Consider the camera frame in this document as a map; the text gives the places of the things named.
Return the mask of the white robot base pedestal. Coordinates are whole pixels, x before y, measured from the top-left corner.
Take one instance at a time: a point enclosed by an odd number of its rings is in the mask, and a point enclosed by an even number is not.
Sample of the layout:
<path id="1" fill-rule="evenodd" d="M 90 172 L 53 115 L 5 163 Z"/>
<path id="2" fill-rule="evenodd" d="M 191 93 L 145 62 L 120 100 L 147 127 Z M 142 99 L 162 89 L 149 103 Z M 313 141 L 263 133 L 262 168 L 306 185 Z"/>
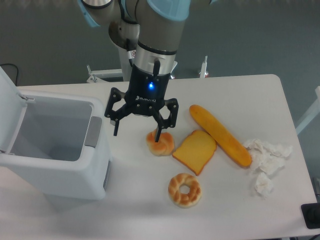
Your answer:
<path id="1" fill-rule="evenodd" d="M 128 82 L 131 78 L 132 68 L 135 66 L 139 71 L 157 76 L 170 75 L 177 66 L 175 61 L 176 52 L 155 52 L 154 49 L 147 50 L 141 46 L 137 46 L 135 50 L 127 51 L 123 48 L 118 49 L 121 68 L 91 70 L 87 66 L 89 78 L 88 83 L 100 83 L 103 80 L 122 77 L 124 82 Z"/>

